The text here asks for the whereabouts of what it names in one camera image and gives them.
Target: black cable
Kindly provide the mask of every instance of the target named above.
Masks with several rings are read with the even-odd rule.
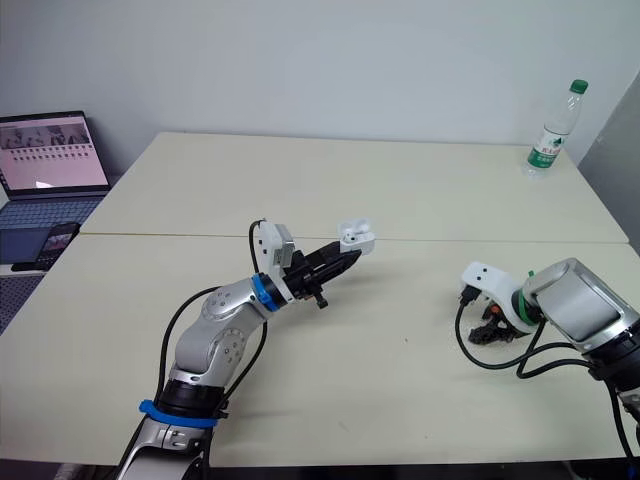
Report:
[[[255,247],[254,247],[254,244],[253,244],[253,231],[263,221],[264,220],[256,220],[255,222],[252,222],[251,225],[249,226],[249,251],[251,252],[251,262],[253,263],[253,271],[255,273],[259,273],[260,269],[258,267],[258,260],[256,258],[256,251],[255,251]],[[240,372],[240,375],[238,375],[238,378],[235,379],[235,381],[231,384],[231,386],[227,389],[227,391],[224,393],[224,395],[222,396],[222,398],[218,402],[218,406],[214,409],[214,412],[216,414],[221,409],[223,409],[225,407],[225,404],[229,400],[229,397],[231,397],[231,394],[236,390],[236,388],[238,388],[238,385],[240,385],[240,382],[242,382],[242,380],[244,380],[244,377],[247,376],[247,374],[249,373],[249,370],[251,370],[253,365],[258,360],[258,357],[260,356],[260,353],[262,352],[264,344],[267,341],[267,332],[268,332],[267,322],[263,322],[263,324],[262,324],[262,335],[260,336],[260,343],[258,343],[258,348],[256,348],[256,351],[253,354],[253,357],[251,357],[251,360],[249,360],[249,363],[247,364],[247,366],[244,367],[244,370],[242,370],[242,372]]]
[[[509,360],[508,362],[504,362],[504,363],[482,362],[477,358],[475,358],[471,354],[471,352],[467,350],[467,347],[465,346],[464,341],[462,340],[462,334],[460,333],[460,321],[462,319],[462,312],[464,311],[464,308],[465,308],[465,305],[460,304],[460,306],[458,307],[458,312],[456,313],[456,321],[455,321],[456,340],[458,341],[458,345],[460,346],[460,350],[462,350],[462,353],[464,354],[464,356],[467,357],[469,361],[478,365],[479,367],[486,368],[487,370],[503,370],[505,368],[514,367],[518,365],[520,362],[527,360],[528,358],[531,358],[534,355],[537,355],[538,353],[544,352],[545,350],[549,350],[551,348],[571,348],[575,350],[575,347],[567,342],[552,342],[552,343],[547,343],[546,345],[542,345],[540,347],[535,347],[536,343],[540,339],[540,336],[542,335],[542,331],[544,330],[545,322],[540,322],[540,324],[538,325],[538,329],[536,330],[536,333],[533,335],[533,338],[531,339],[531,342],[529,343],[529,346],[527,347],[527,350],[525,351],[525,353],[523,353],[519,357],[514,358],[513,360]]]
[[[524,370],[525,362],[526,362],[526,359],[523,360],[520,364],[522,368],[518,366],[518,370],[516,371],[516,375],[518,376],[518,378],[522,378],[523,380],[527,378],[537,377],[538,375],[541,375],[544,372],[548,372],[549,370],[553,370],[554,368],[564,367],[567,365],[578,365],[580,367],[593,368],[593,364],[585,360],[566,358],[563,360],[554,360],[553,362],[549,362],[546,365],[542,365],[541,367],[535,368],[530,372],[523,372],[522,370]]]
[[[191,305],[196,299],[200,298],[207,293],[215,292],[219,287],[211,287],[205,288],[204,290],[200,290],[195,295],[192,295],[185,301],[180,308],[176,310],[176,313],[173,314],[171,320],[169,321],[169,325],[167,325],[166,330],[164,331],[164,336],[162,337],[162,348],[160,349],[160,367],[158,368],[158,386],[156,388],[156,395],[153,398],[153,403],[157,405],[158,400],[160,400],[160,395],[162,395],[162,390],[164,389],[164,380],[165,380],[165,372],[167,368],[167,348],[169,347],[169,338],[171,337],[171,331],[175,326],[176,322],[182,312]]]
[[[257,226],[259,226],[262,221],[263,220],[256,220],[256,221],[252,222],[251,225],[249,226],[249,251],[251,252],[251,263],[253,264],[254,273],[260,273],[260,268],[258,267],[258,259],[256,258],[255,246],[253,244],[253,232],[254,232],[255,228]],[[253,356],[251,357],[251,360],[249,360],[249,363],[247,364],[247,366],[244,367],[242,372],[240,372],[240,375],[238,375],[238,377],[234,380],[234,382],[227,389],[227,391],[224,392],[224,395],[222,396],[222,398],[218,402],[218,405],[216,405],[216,408],[214,408],[214,410],[213,410],[214,417],[218,416],[219,412],[222,409],[226,408],[227,402],[229,401],[229,398],[231,397],[233,392],[236,391],[236,389],[240,385],[240,382],[242,382],[242,380],[244,380],[244,378],[247,376],[247,374],[249,373],[249,371],[251,370],[253,365],[258,360],[258,357],[260,356],[260,353],[262,353],[262,349],[264,348],[264,344],[267,341],[267,332],[268,332],[267,322],[263,322],[262,323],[262,335],[260,336],[260,342],[258,343],[258,348],[256,348],[256,351],[254,352]],[[210,453],[211,453],[211,443],[212,443],[212,441],[213,441],[213,429],[209,429],[208,433],[206,434],[206,444],[205,444],[205,449],[204,449],[203,458],[202,458],[202,479],[203,480],[207,480],[208,475],[209,475],[209,468],[210,468],[209,467],[209,456],[210,456]]]
[[[566,366],[566,365],[578,365],[578,366],[582,366],[582,367],[586,367],[586,368],[594,368],[595,366],[587,361],[584,360],[578,360],[578,359],[563,359],[563,360],[556,360],[553,362],[549,362],[541,367],[535,368],[529,372],[525,372],[524,368],[525,365],[527,363],[527,360],[529,358],[531,358],[532,356],[536,355],[537,353],[540,353],[543,350],[547,350],[549,348],[557,348],[557,347],[571,347],[573,349],[575,349],[575,347],[571,344],[568,344],[566,342],[555,342],[555,343],[549,343],[547,345],[543,345],[541,347],[535,347],[536,343],[538,342],[540,336],[542,335],[542,331],[544,329],[544,325],[545,325],[545,321],[540,322],[540,325],[538,326],[538,329],[536,330],[536,333],[534,334],[533,338],[531,339],[531,342],[529,343],[529,346],[527,347],[527,350],[525,351],[525,353],[523,355],[520,355],[519,357],[515,358],[514,360],[511,360],[509,362],[505,362],[505,363],[501,363],[501,364],[488,364],[488,363],[484,363],[479,361],[478,359],[476,359],[473,355],[471,355],[471,353],[467,350],[467,348],[465,347],[463,341],[462,341],[462,335],[460,334],[460,320],[462,318],[462,312],[464,310],[464,308],[466,307],[466,305],[468,304],[468,298],[469,298],[470,293],[467,292],[466,295],[463,295],[463,301],[460,304],[460,307],[458,308],[458,312],[456,314],[456,322],[455,322],[455,330],[456,330],[456,339],[458,340],[458,345],[460,345],[460,348],[462,350],[462,353],[464,353],[464,355],[474,364],[482,367],[482,368],[487,368],[489,370],[498,370],[498,369],[504,369],[504,368],[509,368],[514,366],[515,364],[518,364],[518,369],[516,370],[516,375],[518,376],[518,378],[521,379],[527,379],[527,378],[532,378],[535,377],[537,375],[541,375],[549,370],[552,370],[554,368],[557,367],[562,367],[562,366]],[[633,468],[635,471],[639,470],[639,467],[636,465],[636,459],[633,456],[633,453],[631,452],[631,447],[629,446],[629,441],[627,440],[627,436],[626,433],[624,431],[624,425],[622,424],[622,417],[620,415],[620,405],[618,404],[618,396],[616,394],[616,390],[615,387],[613,386],[612,383],[608,382],[605,380],[605,384],[607,386],[607,390],[609,392],[609,397],[611,399],[611,408],[613,410],[613,420],[616,426],[616,431],[618,432],[618,438],[620,439],[620,443],[622,445],[622,450],[624,451],[625,456],[627,457],[627,460],[629,462],[629,465],[631,468]],[[636,437],[638,438],[638,442],[640,443],[640,427],[636,428]]]
[[[624,425],[622,424],[622,417],[620,415],[620,404],[618,403],[618,395],[616,394],[616,389],[611,382],[605,380],[604,383],[607,386],[607,390],[609,391],[609,398],[611,399],[611,409],[613,410],[613,421],[616,425],[616,431],[618,432],[618,438],[620,439],[622,450],[627,457],[629,466],[633,467],[637,471],[638,466],[636,465],[636,458],[631,452],[631,447],[629,446],[629,441],[627,440],[627,435],[624,431]]]
[[[249,251],[251,252],[251,262],[253,263],[254,273],[258,273],[260,269],[258,268],[258,260],[256,259],[256,247],[253,244],[253,231],[263,221],[264,220],[256,220],[249,226]]]

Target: table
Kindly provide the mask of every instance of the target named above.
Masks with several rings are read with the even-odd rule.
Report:
[[[218,428],[213,463],[621,456],[607,393],[587,372],[567,367],[522,381],[478,369],[454,339],[458,279],[470,261],[524,279],[572,255],[640,305],[640,259],[627,245],[379,241],[327,284],[328,308],[303,302],[271,321],[265,350]],[[155,390],[170,316],[195,291],[250,274],[246,238],[78,236],[0,337],[0,457],[115,464],[140,419],[138,403]],[[465,328],[479,323],[482,308],[466,313]],[[547,340],[558,338],[547,329]],[[512,358],[524,343],[477,353]]]
[[[162,133],[82,231],[333,238],[368,216],[384,239],[627,242],[566,154],[526,177],[528,148]]]

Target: plastic bottle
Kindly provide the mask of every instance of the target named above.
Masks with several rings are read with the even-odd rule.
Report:
[[[571,83],[566,101],[558,105],[550,119],[545,122],[542,134],[529,153],[525,164],[527,175],[542,176],[553,165],[553,161],[578,121],[582,108],[582,95],[588,86],[585,80],[574,80]]]

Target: blue ring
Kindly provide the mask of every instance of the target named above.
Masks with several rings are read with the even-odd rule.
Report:
[[[188,418],[168,415],[158,410],[151,400],[143,400],[138,409],[158,422],[178,427],[211,428],[218,424],[218,420],[215,418]]]
[[[260,300],[260,303],[267,307],[271,312],[277,311],[278,306],[273,301],[273,298],[271,298],[271,295],[269,295],[269,292],[267,292],[267,290],[264,288],[262,280],[260,280],[260,275],[256,273],[253,277],[251,277],[251,281],[253,282],[253,287],[256,290],[256,294],[258,295],[258,300]]]

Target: smartphone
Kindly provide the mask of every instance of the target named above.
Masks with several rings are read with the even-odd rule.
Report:
[[[48,271],[79,231],[79,223],[62,223],[51,227],[36,258],[35,270]]]

